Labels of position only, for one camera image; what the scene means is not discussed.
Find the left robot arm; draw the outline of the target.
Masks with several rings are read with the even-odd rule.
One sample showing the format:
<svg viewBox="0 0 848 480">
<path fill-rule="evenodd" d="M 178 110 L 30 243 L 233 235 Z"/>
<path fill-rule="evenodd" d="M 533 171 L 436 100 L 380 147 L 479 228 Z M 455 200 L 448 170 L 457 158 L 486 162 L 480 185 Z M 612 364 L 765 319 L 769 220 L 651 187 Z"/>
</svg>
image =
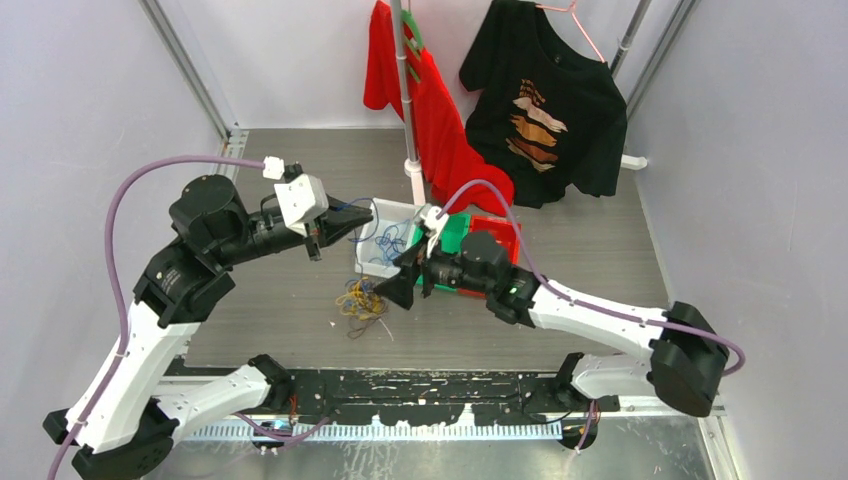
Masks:
<svg viewBox="0 0 848 480">
<path fill-rule="evenodd" d="M 75 448 L 81 478 L 141 478 L 199 429 L 231 414 L 290 406 L 292 377 L 267 354 L 192 390 L 156 391 L 178 350 L 234 289 L 234 267 L 298 247 L 318 259 L 322 248 L 373 218 L 328 196 L 307 174 L 286 175 L 275 197 L 276 206 L 249 212 L 231 179 L 208 175 L 170 206 L 175 239 L 136 283 L 110 358 L 73 407 L 43 422 L 61 449 Z"/>
</svg>

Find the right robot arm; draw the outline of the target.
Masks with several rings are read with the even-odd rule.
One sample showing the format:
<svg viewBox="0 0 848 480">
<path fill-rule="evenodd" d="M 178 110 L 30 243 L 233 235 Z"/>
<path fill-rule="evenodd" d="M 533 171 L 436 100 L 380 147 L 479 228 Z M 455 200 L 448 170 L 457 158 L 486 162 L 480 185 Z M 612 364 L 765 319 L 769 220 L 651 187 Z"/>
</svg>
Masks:
<svg viewBox="0 0 848 480">
<path fill-rule="evenodd" d="M 597 356 L 568 354 L 555 396 L 577 411 L 602 397 L 654 396 L 693 417 L 708 416 L 730 357 L 702 313 L 675 302 L 666 309 L 623 304 L 569 289 L 514 264 L 488 232 L 472 232 L 455 253 L 420 239 L 394 261 L 396 275 L 375 289 L 405 310 L 437 285 L 475 291 L 485 307 L 511 325 L 574 334 L 614 349 Z"/>
</svg>

